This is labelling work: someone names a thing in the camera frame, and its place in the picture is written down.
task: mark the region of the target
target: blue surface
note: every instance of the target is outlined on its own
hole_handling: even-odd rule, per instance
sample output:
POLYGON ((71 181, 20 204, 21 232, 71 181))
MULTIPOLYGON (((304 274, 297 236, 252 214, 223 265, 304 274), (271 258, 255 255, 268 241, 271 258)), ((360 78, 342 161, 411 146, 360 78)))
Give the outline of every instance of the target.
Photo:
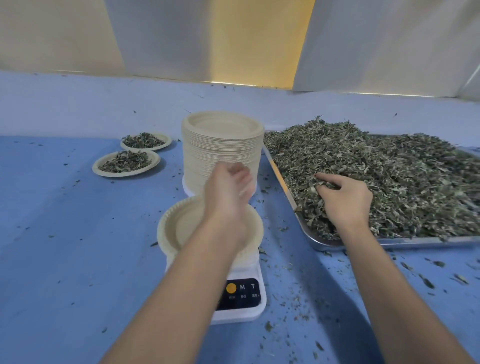
MULTIPOLYGON (((119 148, 112 139, 0 137, 0 363, 96 363, 162 278, 165 256, 150 245, 162 213, 186 197, 180 143, 145 174, 92 173, 119 148)), ((259 173, 252 205, 265 226, 267 308, 253 322, 211 327, 198 362, 381 363, 348 257, 313 251, 265 158, 259 173)), ((480 248, 390 255, 480 361, 480 248)))

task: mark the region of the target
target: orange button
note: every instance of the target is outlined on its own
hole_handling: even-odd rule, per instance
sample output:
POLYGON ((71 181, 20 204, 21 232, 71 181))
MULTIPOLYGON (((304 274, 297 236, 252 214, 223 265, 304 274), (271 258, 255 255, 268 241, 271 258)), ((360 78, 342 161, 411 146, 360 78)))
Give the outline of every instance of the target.
POLYGON ((234 283, 227 284, 227 292, 235 293, 237 291, 237 286, 234 283))

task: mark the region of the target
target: white scale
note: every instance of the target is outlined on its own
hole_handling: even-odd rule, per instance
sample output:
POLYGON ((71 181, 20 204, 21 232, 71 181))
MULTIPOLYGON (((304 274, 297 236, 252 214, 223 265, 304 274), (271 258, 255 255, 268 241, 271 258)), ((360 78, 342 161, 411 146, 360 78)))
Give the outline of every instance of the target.
MULTIPOLYGON (((195 195, 185 185, 184 178, 182 178, 182 185, 188 197, 195 195)), ((171 263, 168 259, 165 271, 168 270, 171 263)), ((226 287, 222 293, 219 307, 213 314, 211 324, 253 321, 262 314, 266 304, 267 295, 260 269, 260 255, 257 252, 246 266, 234 268, 228 274, 226 287)))

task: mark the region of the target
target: right hand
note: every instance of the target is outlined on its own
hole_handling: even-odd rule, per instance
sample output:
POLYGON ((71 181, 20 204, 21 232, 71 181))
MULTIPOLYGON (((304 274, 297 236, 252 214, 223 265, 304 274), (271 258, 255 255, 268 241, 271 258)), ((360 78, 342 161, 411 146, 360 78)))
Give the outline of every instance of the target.
POLYGON ((317 173, 315 177, 340 187, 339 190, 332 190, 325 185, 316 186, 325 203, 327 216, 338 231, 350 227, 368 229, 368 213, 373 194, 365 182, 336 174, 317 173))

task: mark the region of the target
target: metal tray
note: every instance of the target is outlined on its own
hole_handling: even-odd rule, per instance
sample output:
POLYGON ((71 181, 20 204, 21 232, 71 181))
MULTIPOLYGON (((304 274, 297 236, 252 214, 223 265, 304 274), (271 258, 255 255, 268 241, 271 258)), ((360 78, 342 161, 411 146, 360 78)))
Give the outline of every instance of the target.
MULTIPOLYGON (((263 144, 263 152, 265 153, 270 166, 272 166, 273 172, 276 175, 280 186, 287 197, 288 202, 292 206, 293 211, 297 208, 297 203, 293 198, 290 189, 288 189, 285 180, 283 179, 278 167, 276 166, 275 162, 272 159, 270 152, 268 151, 265 144, 263 144)), ((297 218, 301 229, 305 233, 308 238, 308 242, 312 246, 313 249, 317 251, 326 251, 326 250, 342 250, 345 249, 344 244, 341 240, 325 240, 318 237, 314 232, 310 230, 307 226, 306 221, 303 219, 303 216, 300 212, 294 212, 295 217, 297 218)), ((426 247, 447 247, 447 246, 459 246, 465 244, 472 244, 472 243, 480 243, 480 236, 456 236, 449 238, 448 241, 442 242, 439 238, 395 238, 395 239, 378 239, 378 242, 384 248, 426 248, 426 247)))

